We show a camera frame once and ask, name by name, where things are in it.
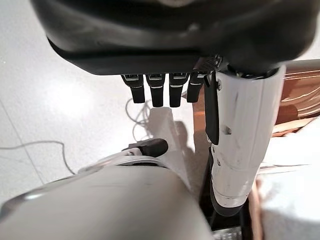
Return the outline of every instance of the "black strip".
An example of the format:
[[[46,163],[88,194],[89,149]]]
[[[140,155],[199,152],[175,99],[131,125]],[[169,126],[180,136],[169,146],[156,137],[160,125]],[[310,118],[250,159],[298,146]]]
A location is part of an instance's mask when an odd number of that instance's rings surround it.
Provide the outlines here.
[[[186,101],[188,103],[198,102],[200,89],[204,84],[204,78],[198,77],[198,75],[199,74],[197,72],[191,73],[190,81],[188,84],[187,95],[186,95]]]
[[[169,97],[170,107],[172,108],[180,107],[183,85],[188,81],[189,78],[189,73],[185,73],[185,77],[175,79],[176,74],[179,75],[179,73],[169,74]]]
[[[159,74],[148,74],[145,76],[148,85],[150,86],[152,105],[156,108],[164,105],[164,84],[165,84],[165,73]]]
[[[214,145],[219,143],[219,110],[216,73],[211,75],[210,86],[204,85],[205,132]]]

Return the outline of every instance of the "white floor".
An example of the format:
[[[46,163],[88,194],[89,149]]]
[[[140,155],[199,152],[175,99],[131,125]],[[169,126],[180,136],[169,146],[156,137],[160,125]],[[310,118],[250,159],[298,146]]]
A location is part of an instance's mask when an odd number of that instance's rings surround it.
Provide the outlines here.
[[[318,48],[313,53],[320,56]],[[148,87],[145,93],[150,99]],[[164,96],[168,106],[167,88]],[[91,75],[60,58],[29,1],[0,1],[0,148],[60,141],[76,172],[135,138],[162,137],[169,142],[167,164],[197,194],[207,159],[194,155],[192,105],[182,98],[179,108],[149,110],[130,99],[119,76]],[[133,119],[147,120],[147,130],[127,116],[127,103]],[[58,144],[0,149],[0,203],[69,174]]]

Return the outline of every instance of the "black plastic cover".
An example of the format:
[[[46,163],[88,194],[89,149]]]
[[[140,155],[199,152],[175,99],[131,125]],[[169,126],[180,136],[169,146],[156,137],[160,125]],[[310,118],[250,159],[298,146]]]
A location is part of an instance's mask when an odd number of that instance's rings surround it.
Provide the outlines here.
[[[213,70],[216,54],[238,71],[264,73],[308,48],[319,2],[32,0],[53,49],[96,75]]]

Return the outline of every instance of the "metal part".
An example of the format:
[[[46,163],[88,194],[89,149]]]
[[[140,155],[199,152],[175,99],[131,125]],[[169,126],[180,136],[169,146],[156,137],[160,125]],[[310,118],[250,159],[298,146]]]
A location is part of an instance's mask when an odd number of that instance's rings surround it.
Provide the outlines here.
[[[159,74],[149,74],[149,80],[151,81],[158,81],[163,79],[164,73],[159,73]]]
[[[221,88],[222,88],[222,86],[221,86],[221,80],[218,79],[218,80],[217,80],[217,83],[216,83],[216,89],[218,89],[218,91],[220,91]]]
[[[139,80],[138,74],[126,74],[124,75],[126,81],[137,81]]]
[[[188,77],[188,73],[186,72],[173,73],[172,75],[175,80],[186,79]]]

